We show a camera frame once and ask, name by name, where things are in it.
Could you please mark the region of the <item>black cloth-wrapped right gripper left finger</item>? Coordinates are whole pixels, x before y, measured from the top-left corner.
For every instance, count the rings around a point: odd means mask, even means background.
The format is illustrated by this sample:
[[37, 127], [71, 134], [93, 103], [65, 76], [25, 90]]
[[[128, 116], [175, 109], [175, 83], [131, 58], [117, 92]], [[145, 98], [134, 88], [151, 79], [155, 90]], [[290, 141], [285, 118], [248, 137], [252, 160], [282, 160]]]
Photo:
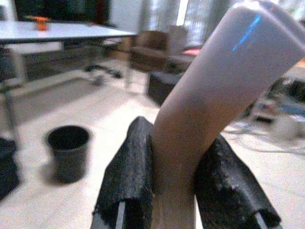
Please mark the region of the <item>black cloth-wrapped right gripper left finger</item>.
[[152, 224], [152, 123], [143, 116], [106, 167], [92, 213], [93, 229], [149, 229]]

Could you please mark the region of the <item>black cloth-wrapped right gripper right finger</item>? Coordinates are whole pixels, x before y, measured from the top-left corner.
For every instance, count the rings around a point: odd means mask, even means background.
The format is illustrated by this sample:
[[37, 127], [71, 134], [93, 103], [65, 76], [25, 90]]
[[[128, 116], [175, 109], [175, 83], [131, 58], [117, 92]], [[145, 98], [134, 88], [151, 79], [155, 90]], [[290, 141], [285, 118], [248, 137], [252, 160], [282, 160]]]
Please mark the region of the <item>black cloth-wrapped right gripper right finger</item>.
[[202, 156], [194, 183], [203, 228], [281, 228], [255, 176], [221, 135]]

